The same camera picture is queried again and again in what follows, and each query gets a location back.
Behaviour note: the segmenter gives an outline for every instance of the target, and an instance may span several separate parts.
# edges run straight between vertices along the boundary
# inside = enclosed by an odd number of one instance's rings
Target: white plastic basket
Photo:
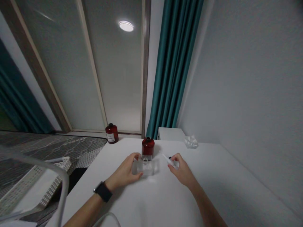
[[[56,162],[54,165],[66,172],[71,166],[69,157],[63,157],[47,162]],[[0,200],[0,217],[24,213],[29,215],[45,209],[61,178],[50,169],[34,166],[21,180],[9,190]]]

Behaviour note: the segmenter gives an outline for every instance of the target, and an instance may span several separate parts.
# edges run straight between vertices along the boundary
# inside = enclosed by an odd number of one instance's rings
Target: curtain
[[[0,105],[18,131],[50,133],[54,130],[1,40]]]
[[[175,128],[196,39],[203,0],[165,0],[157,69],[146,136]]]

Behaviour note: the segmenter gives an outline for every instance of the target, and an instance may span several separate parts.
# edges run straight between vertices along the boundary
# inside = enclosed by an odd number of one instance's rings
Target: black watch
[[[98,194],[104,202],[108,202],[111,196],[113,195],[105,185],[105,182],[101,181],[101,183],[96,187],[94,193]]]

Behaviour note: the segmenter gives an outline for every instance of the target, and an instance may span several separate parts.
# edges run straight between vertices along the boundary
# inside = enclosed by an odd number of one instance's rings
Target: frosted glass door
[[[87,25],[108,123],[140,132],[141,0],[85,0]],[[118,22],[133,24],[123,31]]]
[[[105,130],[75,0],[17,0],[72,128]]]

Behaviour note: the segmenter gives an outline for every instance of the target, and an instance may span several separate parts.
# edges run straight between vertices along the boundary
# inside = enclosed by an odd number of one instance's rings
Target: bottle label
[[[108,142],[115,142],[114,134],[106,134]]]

